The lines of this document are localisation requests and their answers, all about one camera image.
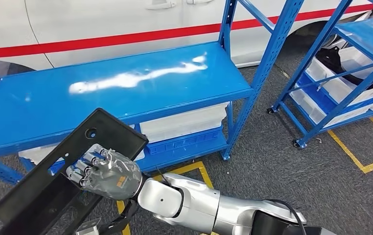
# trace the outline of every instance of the hole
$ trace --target hole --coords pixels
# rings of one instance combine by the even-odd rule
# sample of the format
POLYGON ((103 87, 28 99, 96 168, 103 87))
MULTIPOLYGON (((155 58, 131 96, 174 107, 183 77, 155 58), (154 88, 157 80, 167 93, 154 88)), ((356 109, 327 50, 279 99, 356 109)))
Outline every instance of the hole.
POLYGON ((87 129, 86 131, 86 138, 93 139, 97 134, 97 130, 95 128, 87 129))

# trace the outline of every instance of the metal shelf post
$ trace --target metal shelf post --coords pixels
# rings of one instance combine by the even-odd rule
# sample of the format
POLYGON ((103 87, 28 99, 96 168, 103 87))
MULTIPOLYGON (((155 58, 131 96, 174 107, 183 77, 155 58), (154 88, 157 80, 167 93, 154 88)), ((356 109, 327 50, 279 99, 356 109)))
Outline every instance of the metal shelf post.
MULTIPOLYGON (((246 9, 249 11, 251 9, 257 9, 254 6, 252 6, 251 3, 249 3, 247 0, 238 0, 238 1, 246 5, 247 6, 246 9)), ((234 2, 232 2, 232 0, 229 0, 227 1, 226 6, 235 7, 236 2, 237 0, 234 0, 234 2)), ((277 56, 280 53, 283 43, 286 40, 289 30, 293 22, 295 21, 295 18, 302 6, 302 3, 303 3, 303 0, 287 0, 283 6, 279 19, 274 27, 271 26, 270 20, 258 10, 257 12, 251 12, 252 15, 258 15, 257 19, 259 21, 267 21, 263 23, 263 26, 265 26, 268 31, 272 32, 272 35, 270 36, 266 50, 263 54, 261 62, 251 82, 251 87, 254 89, 254 93, 250 97, 244 99, 237 121, 233 125, 232 130, 230 131, 229 129, 228 140, 227 140, 227 144, 229 146, 221 152, 224 160, 227 160, 230 158, 231 149, 233 148, 235 142, 237 141, 238 135, 240 134, 241 129, 243 128, 244 123, 246 122, 250 114, 250 111, 252 110, 254 103, 256 102, 257 97, 260 94, 261 87, 263 86, 264 81, 269 75, 273 67, 273 64, 275 63, 275 60, 277 59, 277 56)), ((223 18, 221 32, 223 32, 223 28, 230 29, 231 26, 228 24, 229 22, 228 19, 229 17, 223 18)))

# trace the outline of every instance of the black cable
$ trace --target black cable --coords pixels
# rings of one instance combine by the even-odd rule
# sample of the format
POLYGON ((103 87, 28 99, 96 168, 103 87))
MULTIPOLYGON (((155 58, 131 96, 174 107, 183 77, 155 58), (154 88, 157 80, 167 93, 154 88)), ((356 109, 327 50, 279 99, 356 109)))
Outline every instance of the black cable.
POLYGON ((304 230, 303 223, 302 223, 298 214, 296 213, 296 211, 293 209, 293 207, 291 205, 289 205, 287 202, 279 200, 279 199, 265 199, 265 200, 271 201, 271 202, 277 202, 277 203, 281 203, 281 204, 285 205, 290 210, 290 212, 292 212, 295 215, 296 220, 298 221, 299 227, 301 228, 302 234, 306 235, 306 231, 304 230))
POLYGON ((168 186, 171 186, 171 183, 165 178, 165 176, 159 170, 158 166, 156 166, 156 170, 158 170, 159 174, 162 176, 162 179, 168 184, 168 186))

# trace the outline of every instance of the caster wheel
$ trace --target caster wheel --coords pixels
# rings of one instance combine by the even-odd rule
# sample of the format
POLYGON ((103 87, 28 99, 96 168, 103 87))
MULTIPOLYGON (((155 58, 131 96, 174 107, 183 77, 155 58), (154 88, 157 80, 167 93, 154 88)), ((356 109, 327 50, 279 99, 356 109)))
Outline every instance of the caster wheel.
POLYGON ((293 144, 293 147, 296 147, 296 148, 300 148, 301 147, 296 140, 293 140, 292 144, 293 144))
POLYGON ((267 110, 266 110, 266 113, 268 113, 268 114, 272 114, 272 113, 274 113, 275 111, 273 111, 273 109, 272 108, 268 108, 267 110))
POLYGON ((304 149, 304 148, 306 148, 306 144, 304 144, 304 145, 301 146, 301 145, 297 142, 297 140, 293 140, 293 141, 292 141, 292 144, 293 144, 293 147, 298 148, 298 149, 304 149))

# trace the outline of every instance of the robotic hand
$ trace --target robotic hand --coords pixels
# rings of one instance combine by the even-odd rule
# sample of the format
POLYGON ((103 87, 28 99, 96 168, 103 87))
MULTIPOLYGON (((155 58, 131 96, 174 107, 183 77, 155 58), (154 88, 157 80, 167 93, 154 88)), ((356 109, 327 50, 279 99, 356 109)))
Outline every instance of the robotic hand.
POLYGON ((154 217, 170 225, 220 235, 334 234, 306 225, 300 212, 280 200, 223 196, 203 182, 177 174, 164 174, 164 181, 156 181, 142 174, 135 162, 100 145, 84 158, 93 166, 76 164, 76 168, 68 171, 69 179, 78 182, 84 190, 105 197, 137 201, 154 217))

